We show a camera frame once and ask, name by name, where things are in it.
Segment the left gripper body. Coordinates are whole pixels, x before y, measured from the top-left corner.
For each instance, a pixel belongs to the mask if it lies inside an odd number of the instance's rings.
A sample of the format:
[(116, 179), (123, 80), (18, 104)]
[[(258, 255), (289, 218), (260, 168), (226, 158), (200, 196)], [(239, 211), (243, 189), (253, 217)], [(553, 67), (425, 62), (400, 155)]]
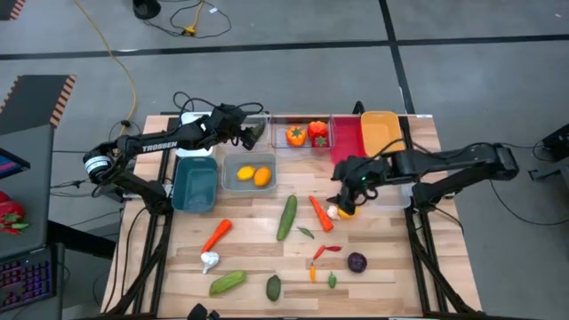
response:
[(208, 125), (214, 130), (217, 142), (226, 142), (238, 135), (246, 118), (247, 113), (238, 106), (220, 104), (210, 115)]

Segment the orange carrot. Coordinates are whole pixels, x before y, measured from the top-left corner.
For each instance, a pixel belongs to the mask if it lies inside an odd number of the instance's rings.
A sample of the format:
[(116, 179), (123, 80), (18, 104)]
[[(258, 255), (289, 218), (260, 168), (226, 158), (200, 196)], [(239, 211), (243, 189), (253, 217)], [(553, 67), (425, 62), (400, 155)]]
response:
[(309, 201), (311, 202), (315, 213), (320, 221), (322, 229), (324, 232), (330, 232), (333, 230), (333, 223), (331, 219), (328, 217), (326, 212), (324, 211), (322, 205), (313, 197), (309, 196)]
[(222, 220), (208, 241), (204, 244), (201, 253), (209, 252), (233, 227), (230, 220)]

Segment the orange fruit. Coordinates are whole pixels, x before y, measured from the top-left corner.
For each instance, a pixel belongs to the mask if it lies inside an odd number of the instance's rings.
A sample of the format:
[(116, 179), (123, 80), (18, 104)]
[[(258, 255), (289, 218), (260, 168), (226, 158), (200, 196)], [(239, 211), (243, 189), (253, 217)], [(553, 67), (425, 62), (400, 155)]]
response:
[(268, 167), (258, 168), (253, 175), (253, 183), (255, 187), (261, 188), (267, 186), (272, 177), (272, 172)]

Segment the dark green cucumber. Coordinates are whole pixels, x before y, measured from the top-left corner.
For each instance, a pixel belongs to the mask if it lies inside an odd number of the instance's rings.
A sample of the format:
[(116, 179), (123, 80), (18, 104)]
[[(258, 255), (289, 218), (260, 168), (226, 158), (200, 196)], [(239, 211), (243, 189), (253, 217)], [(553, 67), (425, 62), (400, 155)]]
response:
[(281, 242), (287, 238), (296, 216), (297, 205), (298, 205), (297, 197), (295, 195), (288, 196), (277, 229), (277, 234), (276, 234), (277, 241)]

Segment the light green cucumber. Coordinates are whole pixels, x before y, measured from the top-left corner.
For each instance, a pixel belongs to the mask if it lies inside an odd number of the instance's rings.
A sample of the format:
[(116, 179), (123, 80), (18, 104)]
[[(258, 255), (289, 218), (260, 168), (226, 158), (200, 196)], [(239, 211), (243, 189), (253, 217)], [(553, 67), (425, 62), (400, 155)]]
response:
[(232, 271), (225, 276), (216, 279), (212, 282), (209, 289), (210, 296), (216, 296), (227, 292), (240, 284), (244, 283), (247, 278), (247, 274), (243, 270)]

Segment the red toy produce pile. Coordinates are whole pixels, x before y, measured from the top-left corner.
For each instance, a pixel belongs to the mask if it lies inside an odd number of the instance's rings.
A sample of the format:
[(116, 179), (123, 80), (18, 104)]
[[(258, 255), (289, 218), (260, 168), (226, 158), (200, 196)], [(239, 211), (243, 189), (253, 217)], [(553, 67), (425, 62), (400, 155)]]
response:
[(18, 202), (0, 191), (0, 232), (21, 235), (29, 226), (24, 221), (25, 215), (23, 207)]

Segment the red plastic basket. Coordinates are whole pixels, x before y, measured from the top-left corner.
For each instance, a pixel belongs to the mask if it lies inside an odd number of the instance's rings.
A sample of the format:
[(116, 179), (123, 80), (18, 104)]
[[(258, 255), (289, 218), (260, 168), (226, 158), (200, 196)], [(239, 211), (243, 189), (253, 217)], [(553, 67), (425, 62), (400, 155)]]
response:
[(365, 156), (360, 118), (335, 117), (334, 122), (331, 161), (337, 164), (348, 156)]

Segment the white plastic basket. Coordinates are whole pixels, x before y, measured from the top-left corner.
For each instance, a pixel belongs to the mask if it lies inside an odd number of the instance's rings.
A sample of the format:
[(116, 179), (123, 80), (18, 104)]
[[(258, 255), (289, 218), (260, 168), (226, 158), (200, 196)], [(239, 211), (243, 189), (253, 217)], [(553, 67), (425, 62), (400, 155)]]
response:
[[(181, 116), (181, 121), (183, 124), (189, 124), (196, 121), (201, 116), (209, 116), (210, 112), (186, 112)], [(200, 156), (212, 156), (214, 147), (210, 149), (195, 149), (189, 150), (185, 148), (177, 148), (175, 151), (178, 157), (200, 157)]]

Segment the grey plastic basket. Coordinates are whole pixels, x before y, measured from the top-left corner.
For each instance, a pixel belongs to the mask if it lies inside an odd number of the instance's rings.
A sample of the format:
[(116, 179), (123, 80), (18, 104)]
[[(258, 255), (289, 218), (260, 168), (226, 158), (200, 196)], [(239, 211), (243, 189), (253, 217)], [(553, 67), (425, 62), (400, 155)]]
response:
[[(253, 179), (239, 180), (238, 171), (245, 166), (255, 169), (268, 167), (271, 176), (266, 186), (257, 187)], [(264, 195), (276, 189), (276, 156), (270, 153), (242, 153), (228, 155), (222, 163), (221, 185), (229, 193), (239, 196)]]

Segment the green avocado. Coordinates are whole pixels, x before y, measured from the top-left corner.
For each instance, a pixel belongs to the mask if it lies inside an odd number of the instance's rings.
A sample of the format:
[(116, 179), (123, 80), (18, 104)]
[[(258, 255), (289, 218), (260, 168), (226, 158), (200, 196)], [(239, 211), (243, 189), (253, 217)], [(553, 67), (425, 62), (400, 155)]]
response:
[(281, 293), (281, 279), (278, 275), (271, 276), (266, 283), (266, 296), (270, 301), (277, 301)]

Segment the black round stand base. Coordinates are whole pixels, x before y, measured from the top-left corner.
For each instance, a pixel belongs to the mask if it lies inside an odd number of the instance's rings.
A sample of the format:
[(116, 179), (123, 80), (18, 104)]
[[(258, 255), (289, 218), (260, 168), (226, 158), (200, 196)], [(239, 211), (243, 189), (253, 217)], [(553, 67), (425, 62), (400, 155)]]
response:
[(132, 11), (136, 18), (149, 20), (161, 12), (161, 4), (158, 0), (132, 0)]

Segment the black hazard-striped floor mat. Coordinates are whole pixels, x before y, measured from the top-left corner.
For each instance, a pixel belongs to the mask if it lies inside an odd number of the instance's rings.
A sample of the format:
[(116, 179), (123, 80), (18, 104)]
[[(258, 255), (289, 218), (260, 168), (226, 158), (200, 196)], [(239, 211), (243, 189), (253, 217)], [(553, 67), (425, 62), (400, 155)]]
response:
[(47, 124), (56, 129), (75, 84), (76, 75), (18, 76), (0, 103), (0, 135)]
[(26, 0), (0, 0), (0, 20), (19, 18)]

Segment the black equipment box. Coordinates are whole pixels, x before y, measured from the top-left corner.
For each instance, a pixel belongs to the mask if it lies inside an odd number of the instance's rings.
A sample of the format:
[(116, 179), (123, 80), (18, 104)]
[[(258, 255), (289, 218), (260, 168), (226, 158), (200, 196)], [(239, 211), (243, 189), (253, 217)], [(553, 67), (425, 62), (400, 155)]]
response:
[(541, 140), (541, 150), (545, 152), (546, 164), (529, 171), (531, 180), (545, 180), (559, 175), (569, 187), (569, 124), (566, 124)]

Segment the grey desk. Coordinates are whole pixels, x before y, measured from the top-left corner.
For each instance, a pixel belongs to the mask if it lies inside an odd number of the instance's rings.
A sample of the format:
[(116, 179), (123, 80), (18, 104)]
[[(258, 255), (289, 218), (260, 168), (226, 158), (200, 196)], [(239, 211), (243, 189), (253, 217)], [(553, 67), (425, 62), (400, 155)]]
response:
[[(52, 173), (53, 128), (47, 124), (0, 135), (0, 148), (23, 158), (30, 169), (0, 180), (0, 191), (18, 202), (29, 226), (21, 235), (0, 232), (0, 260), (44, 248), (47, 244)], [(52, 249), (57, 267), (57, 251)]]

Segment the dark tablet screen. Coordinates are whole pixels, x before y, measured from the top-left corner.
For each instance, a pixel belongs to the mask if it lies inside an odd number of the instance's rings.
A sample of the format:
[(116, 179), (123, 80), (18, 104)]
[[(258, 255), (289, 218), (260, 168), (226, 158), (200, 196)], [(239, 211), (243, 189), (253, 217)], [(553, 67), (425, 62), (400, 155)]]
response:
[(30, 169), (30, 163), (0, 148), (0, 180)]

